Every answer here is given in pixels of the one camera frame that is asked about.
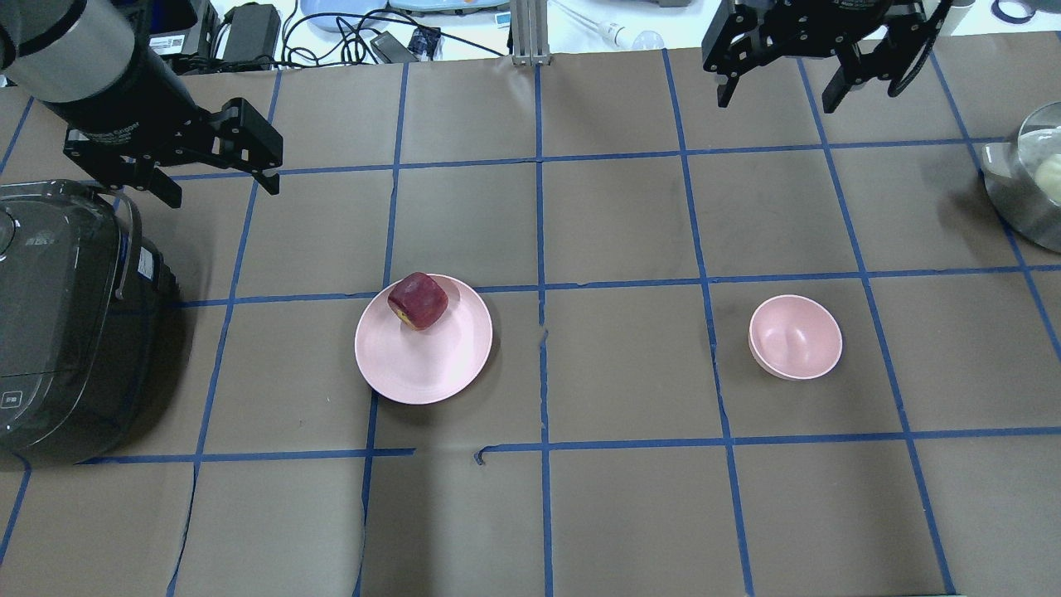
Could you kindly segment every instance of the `rice cooker lid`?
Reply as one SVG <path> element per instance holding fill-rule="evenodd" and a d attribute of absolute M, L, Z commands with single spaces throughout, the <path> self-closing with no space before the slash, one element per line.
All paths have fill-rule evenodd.
<path fill-rule="evenodd" d="M 110 205 L 84 185 L 0 187 L 0 377 L 91 363 L 120 239 Z"/>

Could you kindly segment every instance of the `black rice cooker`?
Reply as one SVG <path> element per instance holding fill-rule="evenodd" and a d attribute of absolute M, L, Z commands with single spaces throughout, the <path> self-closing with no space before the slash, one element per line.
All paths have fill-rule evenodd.
<path fill-rule="evenodd" d="M 72 180 L 0 186 L 0 470 L 98 456 L 140 410 L 176 280 L 132 199 L 105 196 Z"/>

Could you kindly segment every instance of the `pot handle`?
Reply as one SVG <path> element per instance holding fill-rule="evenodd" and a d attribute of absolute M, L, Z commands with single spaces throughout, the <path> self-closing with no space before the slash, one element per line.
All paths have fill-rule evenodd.
<path fill-rule="evenodd" d="M 1007 142 L 987 143 L 980 147 L 980 166 L 984 174 L 999 181 L 1008 181 L 1013 178 L 1013 171 L 1009 166 L 1010 153 L 1013 144 Z"/>

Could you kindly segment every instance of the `white egg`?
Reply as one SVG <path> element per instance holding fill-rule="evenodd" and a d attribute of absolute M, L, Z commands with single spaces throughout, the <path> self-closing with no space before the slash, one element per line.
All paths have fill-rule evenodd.
<path fill-rule="evenodd" d="M 1036 169 L 1036 183 L 1054 203 L 1061 204 L 1061 153 L 1056 153 Z"/>

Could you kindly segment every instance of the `red vegetable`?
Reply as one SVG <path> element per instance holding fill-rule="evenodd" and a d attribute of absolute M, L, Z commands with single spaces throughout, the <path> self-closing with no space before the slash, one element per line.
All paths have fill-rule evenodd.
<path fill-rule="evenodd" d="M 442 286 L 422 271 L 413 271 L 395 284 L 387 304 L 405 326 L 420 332 L 442 317 L 450 298 Z"/>

